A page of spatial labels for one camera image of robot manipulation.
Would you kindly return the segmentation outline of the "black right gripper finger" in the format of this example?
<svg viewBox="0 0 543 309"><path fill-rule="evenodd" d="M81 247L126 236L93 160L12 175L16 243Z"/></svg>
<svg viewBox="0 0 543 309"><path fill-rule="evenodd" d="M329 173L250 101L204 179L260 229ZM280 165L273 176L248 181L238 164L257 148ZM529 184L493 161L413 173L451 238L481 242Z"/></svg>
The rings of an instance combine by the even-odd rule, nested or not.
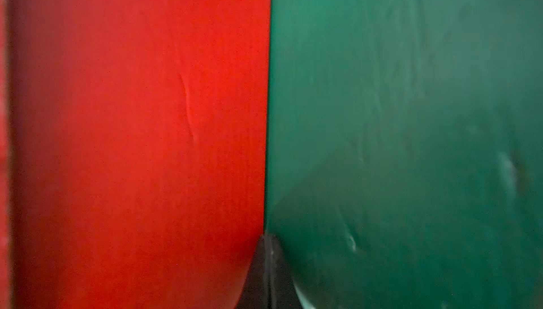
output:
<svg viewBox="0 0 543 309"><path fill-rule="evenodd" d="M302 309L279 239L260 236L236 309Z"/></svg>

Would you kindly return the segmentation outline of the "red shoebox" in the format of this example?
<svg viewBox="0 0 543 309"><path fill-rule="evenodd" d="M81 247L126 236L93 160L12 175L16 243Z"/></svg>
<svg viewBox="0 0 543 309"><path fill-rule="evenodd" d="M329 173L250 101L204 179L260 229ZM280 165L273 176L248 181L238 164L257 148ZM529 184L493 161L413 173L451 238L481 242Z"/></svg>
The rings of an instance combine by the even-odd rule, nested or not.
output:
<svg viewBox="0 0 543 309"><path fill-rule="evenodd" d="M270 0L7 0L14 308L234 308Z"/></svg>

